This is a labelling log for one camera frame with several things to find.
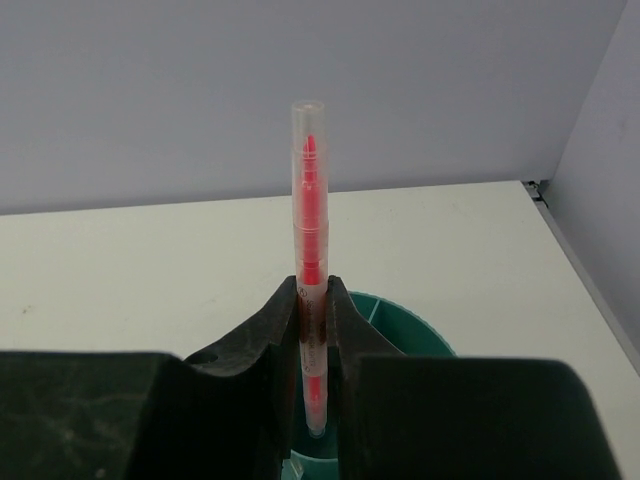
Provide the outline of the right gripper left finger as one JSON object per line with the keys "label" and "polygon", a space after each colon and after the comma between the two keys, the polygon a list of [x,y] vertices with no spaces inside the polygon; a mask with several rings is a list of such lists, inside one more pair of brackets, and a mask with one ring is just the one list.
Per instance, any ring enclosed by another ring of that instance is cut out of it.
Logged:
{"label": "right gripper left finger", "polygon": [[5,479],[277,479],[292,445],[297,294],[186,358],[5,351]]}

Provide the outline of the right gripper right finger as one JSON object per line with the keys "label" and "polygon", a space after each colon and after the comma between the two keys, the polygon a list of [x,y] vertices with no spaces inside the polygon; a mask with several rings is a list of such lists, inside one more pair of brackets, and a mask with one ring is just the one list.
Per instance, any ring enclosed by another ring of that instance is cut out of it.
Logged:
{"label": "right gripper right finger", "polygon": [[595,479],[599,418],[551,359],[363,355],[344,479]]}

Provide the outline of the teal round organizer container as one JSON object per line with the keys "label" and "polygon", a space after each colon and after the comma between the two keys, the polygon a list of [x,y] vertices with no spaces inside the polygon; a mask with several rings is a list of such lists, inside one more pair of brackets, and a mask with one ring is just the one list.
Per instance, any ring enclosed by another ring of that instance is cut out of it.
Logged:
{"label": "teal round organizer container", "polygon": [[356,451],[358,426],[353,378],[363,355],[453,357],[454,350],[427,322],[381,297],[336,288],[328,308],[328,420],[324,435],[311,437],[301,398],[296,400],[293,445],[283,479],[342,479]]}

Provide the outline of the red transparent pen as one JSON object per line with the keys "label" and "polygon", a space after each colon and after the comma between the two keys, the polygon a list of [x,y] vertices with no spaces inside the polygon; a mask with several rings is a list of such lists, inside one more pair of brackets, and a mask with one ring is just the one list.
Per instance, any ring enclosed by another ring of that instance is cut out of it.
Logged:
{"label": "red transparent pen", "polygon": [[309,435],[324,435],[328,416],[328,156],[325,107],[292,105],[292,221],[299,309],[299,352]]}

